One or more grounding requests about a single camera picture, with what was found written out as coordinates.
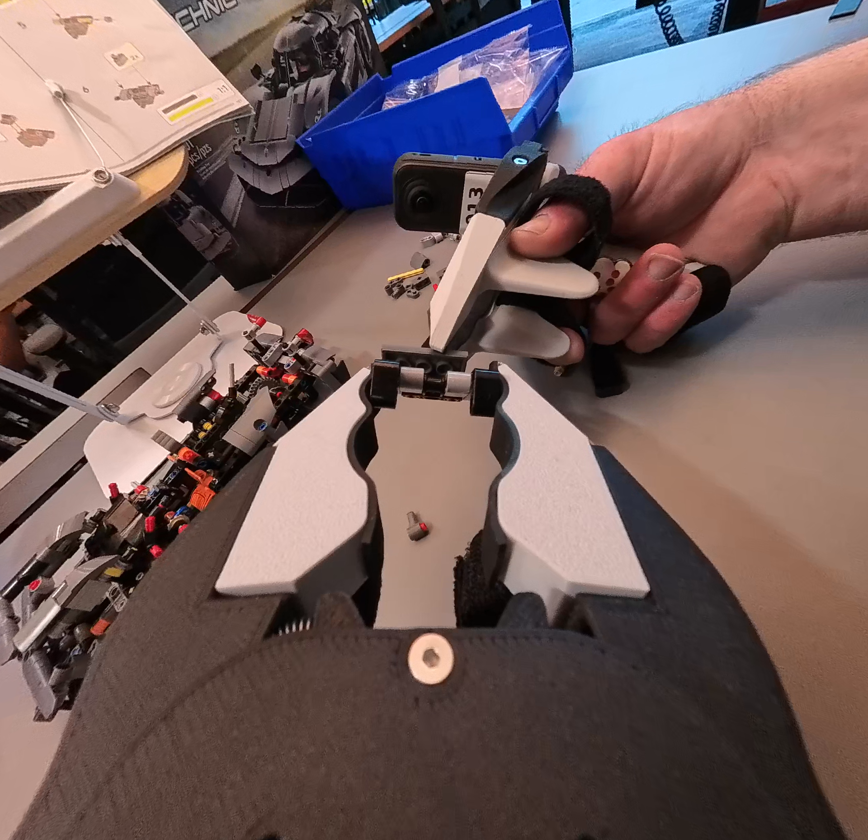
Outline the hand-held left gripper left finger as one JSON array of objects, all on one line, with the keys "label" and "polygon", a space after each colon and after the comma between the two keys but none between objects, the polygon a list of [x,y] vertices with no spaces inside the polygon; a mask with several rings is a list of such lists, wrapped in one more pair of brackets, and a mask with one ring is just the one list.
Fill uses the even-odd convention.
[{"label": "hand-held left gripper left finger", "polygon": [[274,446],[215,590],[225,596],[353,596],[368,580],[377,454],[363,368]]}]

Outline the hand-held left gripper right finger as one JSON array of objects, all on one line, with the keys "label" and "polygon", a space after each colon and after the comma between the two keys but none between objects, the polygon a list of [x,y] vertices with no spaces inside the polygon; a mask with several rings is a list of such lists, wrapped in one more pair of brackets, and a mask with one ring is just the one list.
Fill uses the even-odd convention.
[{"label": "hand-held left gripper right finger", "polygon": [[512,368],[495,417],[509,454],[494,492],[505,538],[504,585],[538,595],[548,619],[567,599],[643,599],[646,575],[589,438]]}]

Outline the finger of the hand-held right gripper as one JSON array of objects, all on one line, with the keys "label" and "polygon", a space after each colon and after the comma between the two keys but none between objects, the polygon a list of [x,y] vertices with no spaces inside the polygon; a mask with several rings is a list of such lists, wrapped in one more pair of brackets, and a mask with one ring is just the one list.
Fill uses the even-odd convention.
[{"label": "finger of the hand-held right gripper", "polygon": [[429,305],[430,349],[475,352],[505,342],[507,323],[494,303],[515,272],[506,230],[499,217],[472,217]]}]

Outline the small black lego assembly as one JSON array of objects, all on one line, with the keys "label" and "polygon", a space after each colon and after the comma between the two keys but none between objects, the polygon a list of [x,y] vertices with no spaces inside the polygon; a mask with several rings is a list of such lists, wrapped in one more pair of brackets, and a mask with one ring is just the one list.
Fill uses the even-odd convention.
[{"label": "small black lego assembly", "polygon": [[378,409],[395,409],[400,397],[427,401],[467,401],[470,414],[493,417],[507,394],[496,369],[455,368],[447,361],[423,357],[380,359],[371,365],[368,399]]}]

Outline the person's right forearm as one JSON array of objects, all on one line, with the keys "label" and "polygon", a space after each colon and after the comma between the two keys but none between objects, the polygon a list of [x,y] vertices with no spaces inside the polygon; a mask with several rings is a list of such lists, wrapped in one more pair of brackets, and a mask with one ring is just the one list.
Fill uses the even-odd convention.
[{"label": "person's right forearm", "polygon": [[787,242],[865,231],[867,41],[788,66],[776,139],[785,165]]}]

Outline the pile of loose lego pieces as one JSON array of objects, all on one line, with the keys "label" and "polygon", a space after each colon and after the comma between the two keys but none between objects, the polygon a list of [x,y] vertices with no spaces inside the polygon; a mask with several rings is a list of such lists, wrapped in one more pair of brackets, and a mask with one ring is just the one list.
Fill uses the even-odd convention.
[{"label": "pile of loose lego pieces", "polygon": [[420,239],[420,246],[410,257],[409,269],[390,275],[385,281],[385,293],[392,299],[401,297],[417,299],[422,291],[431,287],[436,291],[443,275],[445,266],[438,268],[433,264],[428,250],[443,242],[455,243],[460,236],[453,233],[434,231]]}]

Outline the large lego car model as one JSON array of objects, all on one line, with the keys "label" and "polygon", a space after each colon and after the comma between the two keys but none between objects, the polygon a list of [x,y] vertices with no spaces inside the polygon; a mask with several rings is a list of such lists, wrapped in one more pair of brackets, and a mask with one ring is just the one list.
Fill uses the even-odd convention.
[{"label": "large lego car model", "polygon": [[57,524],[2,587],[2,664],[17,661],[34,721],[68,711],[108,629],[155,561],[242,467],[348,381],[336,351],[300,329],[267,333],[248,315],[247,360],[205,373],[150,435],[154,466],[108,484],[102,508]]}]

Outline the dark lego set box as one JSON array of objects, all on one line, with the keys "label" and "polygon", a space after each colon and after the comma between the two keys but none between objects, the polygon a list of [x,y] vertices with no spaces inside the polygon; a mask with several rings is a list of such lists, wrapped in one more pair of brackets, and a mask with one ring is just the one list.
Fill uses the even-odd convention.
[{"label": "dark lego set box", "polygon": [[187,143],[161,209],[234,290],[272,278],[339,213],[299,144],[383,66],[363,0],[158,0],[253,109]]}]

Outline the lego instruction booklet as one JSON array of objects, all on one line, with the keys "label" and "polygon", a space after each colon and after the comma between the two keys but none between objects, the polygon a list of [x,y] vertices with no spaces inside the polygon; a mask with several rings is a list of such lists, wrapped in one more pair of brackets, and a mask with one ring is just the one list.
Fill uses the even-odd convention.
[{"label": "lego instruction booklet", "polygon": [[129,175],[253,109],[158,0],[1,0],[1,190]]}]

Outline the clear plastic bags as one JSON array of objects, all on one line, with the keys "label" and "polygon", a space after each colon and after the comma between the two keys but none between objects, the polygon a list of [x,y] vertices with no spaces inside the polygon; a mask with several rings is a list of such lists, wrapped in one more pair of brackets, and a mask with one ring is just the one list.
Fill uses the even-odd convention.
[{"label": "clear plastic bags", "polygon": [[435,73],[409,79],[386,95],[383,110],[425,98],[453,86],[484,78],[506,118],[514,117],[542,84],[556,71],[565,46],[533,50],[529,26],[507,33],[493,42],[440,66]]}]

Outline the blue plastic bin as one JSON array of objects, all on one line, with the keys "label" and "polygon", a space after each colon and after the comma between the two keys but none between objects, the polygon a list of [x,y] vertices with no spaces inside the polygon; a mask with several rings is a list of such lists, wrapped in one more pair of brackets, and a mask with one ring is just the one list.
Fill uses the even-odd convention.
[{"label": "blue plastic bin", "polygon": [[[507,119],[485,79],[473,79],[419,100],[382,110],[394,86],[434,73],[441,65],[507,33],[528,28],[531,50],[562,48],[552,74]],[[392,202],[392,172],[406,152],[500,159],[534,140],[557,111],[574,72],[573,52],[558,0],[543,0],[374,75],[297,140],[298,147],[340,203],[357,210]]]}]

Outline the white book stand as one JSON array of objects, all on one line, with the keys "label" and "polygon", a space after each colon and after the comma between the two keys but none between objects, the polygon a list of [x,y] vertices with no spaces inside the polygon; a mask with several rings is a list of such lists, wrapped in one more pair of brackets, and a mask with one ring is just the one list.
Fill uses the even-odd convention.
[{"label": "white book stand", "polygon": [[[106,241],[127,249],[170,289],[174,286],[141,251],[121,234],[122,227],[168,197],[188,170],[188,155],[179,145],[130,176],[105,165],[82,175],[51,194],[34,209],[2,229],[2,298],[17,299],[47,276]],[[187,424],[175,410],[184,394],[203,381],[206,371],[227,375],[240,360],[241,331],[248,325],[239,309],[212,318],[180,291],[186,309],[156,334],[175,354],[135,390],[118,410],[107,404],[73,397],[2,367],[2,381],[58,402],[96,419],[97,427],[83,445],[85,459],[101,486],[121,488],[149,477],[168,451],[151,438],[161,431],[182,434]]]}]

